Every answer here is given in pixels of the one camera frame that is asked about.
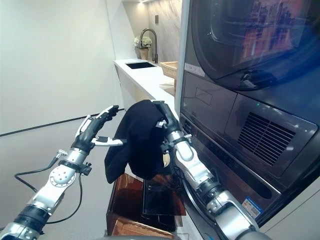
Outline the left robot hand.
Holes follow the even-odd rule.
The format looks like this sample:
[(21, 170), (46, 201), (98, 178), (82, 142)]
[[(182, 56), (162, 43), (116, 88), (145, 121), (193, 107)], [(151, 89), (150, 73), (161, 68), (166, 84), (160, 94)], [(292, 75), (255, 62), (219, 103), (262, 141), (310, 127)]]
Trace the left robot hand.
[(88, 115), (78, 128), (71, 148), (79, 149), (89, 154), (95, 146), (115, 147), (125, 145), (127, 143), (125, 139), (97, 136), (97, 133), (102, 129), (104, 124), (111, 121), (118, 111), (118, 105), (111, 105), (97, 116)]

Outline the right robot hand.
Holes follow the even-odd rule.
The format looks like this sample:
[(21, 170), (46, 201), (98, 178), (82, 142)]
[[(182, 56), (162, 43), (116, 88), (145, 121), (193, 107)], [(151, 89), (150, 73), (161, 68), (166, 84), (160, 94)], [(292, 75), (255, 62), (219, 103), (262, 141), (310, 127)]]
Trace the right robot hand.
[(179, 122), (172, 113), (168, 104), (166, 104), (163, 100), (153, 100), (152, 103), (160, 111), (166, 121), (166, 123), (163, 125), (164, 133), (166, 136), (173, 132), (181, 131)]

